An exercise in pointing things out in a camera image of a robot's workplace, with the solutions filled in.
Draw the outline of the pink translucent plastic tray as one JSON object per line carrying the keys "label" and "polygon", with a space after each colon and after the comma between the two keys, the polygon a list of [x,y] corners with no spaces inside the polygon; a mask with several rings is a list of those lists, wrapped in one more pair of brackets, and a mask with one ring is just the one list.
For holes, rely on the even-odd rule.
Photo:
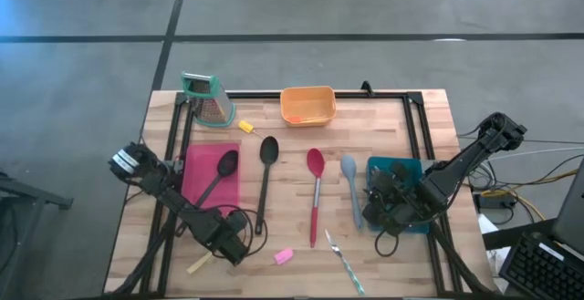
{"label": "pink translucent plastic tray", "polygon": [[[187,149],[184,164],[182,196],[191,204],[196,204],[199,197],[218,175],[219,160],[229,150],[240,150],[236,142],[191,144]],[[239,170],[223,177],[202,204],[210,208],[221,204],[239,205],[240,181]]]}

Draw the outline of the black keyboard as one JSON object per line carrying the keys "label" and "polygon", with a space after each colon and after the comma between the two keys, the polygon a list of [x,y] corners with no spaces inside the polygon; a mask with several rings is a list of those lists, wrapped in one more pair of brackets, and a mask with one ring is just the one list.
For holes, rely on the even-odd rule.
{"label": "black keyboard", "polygon": [[532,299],[584,300],[584,260],[541,233],[523,233],[499,275]]}

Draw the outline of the yellow mini kitchen tool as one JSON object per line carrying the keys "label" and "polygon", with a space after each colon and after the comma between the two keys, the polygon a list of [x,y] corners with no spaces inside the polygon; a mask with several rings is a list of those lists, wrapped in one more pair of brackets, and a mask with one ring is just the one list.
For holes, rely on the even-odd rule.
{"label": "yellow mini kitchen tool", "polygon": [[259,132],[252,124],[246,122],[245,120],[239,121],[238,128],[247,134],[255,134],[262,139],[266,137],[266,135]]}

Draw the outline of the patterned-handle table knife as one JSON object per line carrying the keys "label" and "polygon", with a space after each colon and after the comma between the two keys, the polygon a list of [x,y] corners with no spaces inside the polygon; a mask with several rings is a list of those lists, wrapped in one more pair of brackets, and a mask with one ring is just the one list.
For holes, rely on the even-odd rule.
{"label": "patterned-handle table knife", "polygon": [[347,274],[349,275],[349,278],[351,280],[351,282],[354,284],[358,295],[359,296],[364,296],[365,295],[365,291],[364,288],[362,286],[362,284],[360,283],[358,277],[355,275],[354,271],[352,270],[352,268],[350,267],[348,261],[346,260],[346,258],[344,257],[344,255],[342,254],[337,242],[334,240],[334,238],[332,237],[332,235],[329,233],[328,230],[325,230],[325,235],[328,239],[328,243],[333,251],[333,253],[340,259],[340,261],[342,262]]}

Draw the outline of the orange plastic bin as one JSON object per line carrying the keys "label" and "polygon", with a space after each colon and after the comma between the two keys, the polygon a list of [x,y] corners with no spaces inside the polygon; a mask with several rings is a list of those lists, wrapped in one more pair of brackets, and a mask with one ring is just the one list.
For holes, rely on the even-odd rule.
{"label": "orange plastic bin", "polygon": [[[280,93],[281,116],[289,127],[325,126],[336,116],[335,91],[329,86],[285,88]],[[328,118],[326,123],[293,124],[290,117]]]}

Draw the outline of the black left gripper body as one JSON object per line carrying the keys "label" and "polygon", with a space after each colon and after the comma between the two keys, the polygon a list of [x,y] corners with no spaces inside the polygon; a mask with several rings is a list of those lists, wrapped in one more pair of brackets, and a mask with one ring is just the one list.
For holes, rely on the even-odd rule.
{"label": "black left gripper body", "polygon": [[238,207],[228,207],[226,216],[218,208],[193,212],[193,238],[212,253],[219,253],[233,266],[240,264],[249,252],[239,233],[247,226],[246,213]]}

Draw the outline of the black desk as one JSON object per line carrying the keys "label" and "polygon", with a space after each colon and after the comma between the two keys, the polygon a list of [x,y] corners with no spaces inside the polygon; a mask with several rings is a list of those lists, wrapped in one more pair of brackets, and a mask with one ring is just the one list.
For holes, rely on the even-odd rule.
{"label": "black desk", "polygon": [[555,222],[556,219],[549,219],[541,222],[533,222],[531,224],[526,224],[510,229],[485,233],[483,235],[485,249],[489,251],[512,246],[518,242],[519,238],[524,233],[525,234],[541,233],[545,236],[550,236],[552,234],[552,227]]}

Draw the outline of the grey-blue silicone spoon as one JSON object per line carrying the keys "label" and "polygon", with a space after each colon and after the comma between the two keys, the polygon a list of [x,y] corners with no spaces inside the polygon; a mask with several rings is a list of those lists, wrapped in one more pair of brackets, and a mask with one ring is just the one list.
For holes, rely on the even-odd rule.
{"label": "grey-blue silicone spoon", "polygon": [[349,185],[353,221],[355,223],[356,229],[360,231],[363,228],[363,222],[360,213],[360,204],[355,187],[355,178],[357,174],[356,161],[350,155],[343,155],[340,161],[340,167]]}

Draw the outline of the dark laptop screen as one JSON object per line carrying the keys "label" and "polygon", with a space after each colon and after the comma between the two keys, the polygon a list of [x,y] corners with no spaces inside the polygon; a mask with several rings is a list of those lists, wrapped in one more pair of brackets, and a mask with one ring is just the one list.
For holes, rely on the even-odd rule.
{"label": "dark laptop screen", "polygon": [[584,256],[584,159],[562,203],[552,233],[560,242]]}

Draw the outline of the large black nylon spoon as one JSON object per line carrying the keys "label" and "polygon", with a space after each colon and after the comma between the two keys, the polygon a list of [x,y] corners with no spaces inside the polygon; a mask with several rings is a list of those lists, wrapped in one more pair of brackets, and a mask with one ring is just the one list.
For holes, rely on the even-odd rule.
{"label": "large black nylon spoon", "polygon": [[272,136],[264,138],[260,146],[260,160],[264,163],[264,175],[256,212],[255,235],[260,235],[263,231],[269,172],[271,166],[277,161],[278,154],[279,145],[277,140]]}

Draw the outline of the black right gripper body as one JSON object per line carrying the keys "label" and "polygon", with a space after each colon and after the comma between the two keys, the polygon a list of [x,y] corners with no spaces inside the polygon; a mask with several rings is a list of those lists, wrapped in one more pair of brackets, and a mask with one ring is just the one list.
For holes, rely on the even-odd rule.
{"label": "black right gripper body", "polygon": [[422,218],[414,213],[413,207],[401,194],[401,191],[410,191],[418,180],[413,184],[406,184],[404,180],[410,173],[398,162],[394,162],[391,169],[391,173],[376,173],[371,193],[364,190],[367,202],[362,209],[362,216],[378,224],[381,230],[387,227],[390,235],[396,235],[408,227],[425,225],[427,222],[422,223]]}

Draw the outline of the red spoon steel handle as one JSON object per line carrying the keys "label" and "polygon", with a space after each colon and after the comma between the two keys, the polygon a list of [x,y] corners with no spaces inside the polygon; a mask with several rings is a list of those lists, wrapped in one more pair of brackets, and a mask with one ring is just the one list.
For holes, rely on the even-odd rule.
{"label": "red spoon steel handle", "polygon": [[311,211],[310,221],[310,247],[314,248],[317,242],[317,228],[318,228],[318,201],[321,186],[321,177],[325,169],[325,161],[320,150],[313,148],[308,151],[307,165],[310,172],[315,176],[314,198]]}

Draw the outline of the black round-bowl spoon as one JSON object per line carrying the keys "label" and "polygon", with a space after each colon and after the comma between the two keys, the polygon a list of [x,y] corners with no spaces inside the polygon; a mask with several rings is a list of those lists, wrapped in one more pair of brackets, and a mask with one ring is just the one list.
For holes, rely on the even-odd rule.
{"label": "black round-bowl spoon", "polygon": [[207,187],[204,193],[199,197],[194,206],[202,208],[203,202],[209,196],[211,191],[217,185],[219,180],[223,177],[227,177],[234,173],[238,169],[239,157],[238,157],[238,150],[229,150],[226,154],[219,160],[217,165],[218,175],[215,177],[213,182]]}

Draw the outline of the white paper sheet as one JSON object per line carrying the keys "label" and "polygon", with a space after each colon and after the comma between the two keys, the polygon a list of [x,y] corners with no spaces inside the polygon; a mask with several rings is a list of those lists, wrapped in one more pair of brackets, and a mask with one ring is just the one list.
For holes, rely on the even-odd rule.
{"label": "white paper sheet", "polygon": [[[478,215],[478,223],[481,234],[496,232],[498,228],[482,213]],[[506,290],[507,283],[499,276],[499,271],[505,261],[506,254],[500,249],[486,251],[487,262],[489,264],[495,285],[500,293]]]}

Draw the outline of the teal plastic bin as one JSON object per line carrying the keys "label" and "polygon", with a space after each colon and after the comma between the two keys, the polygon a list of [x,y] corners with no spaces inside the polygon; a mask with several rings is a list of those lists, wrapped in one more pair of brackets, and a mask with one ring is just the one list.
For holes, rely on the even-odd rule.
{"label": "teal plastic bin", "polygon": [[[419,160],[411,159],[411,158],[393,158],[393,157],[380,157],[380,156],[372,156],[368,158],[367,161],[367,168],[366,168],[366,182],[367,193],[372,192],[372,187],[374,183],[374,179],[377,172],[380,171],[387,171],[391,173],[391,165],[394,162],[398,162],[402,164],[405,169],[410,173],[407,179],[404,180],[406,184],[413,184],[417,180],[422,177],[422,164]],[[378,224],[370,222],[368,218],[365,218],[368,222],[369,230],[374,232],[380,232],[381,227]],[[425,225],[414,225],[412,227],[408,227],[404,230],[406,233],[418,233],[418,234],[427,234],[429,232],[429,224],[426,223]]]}

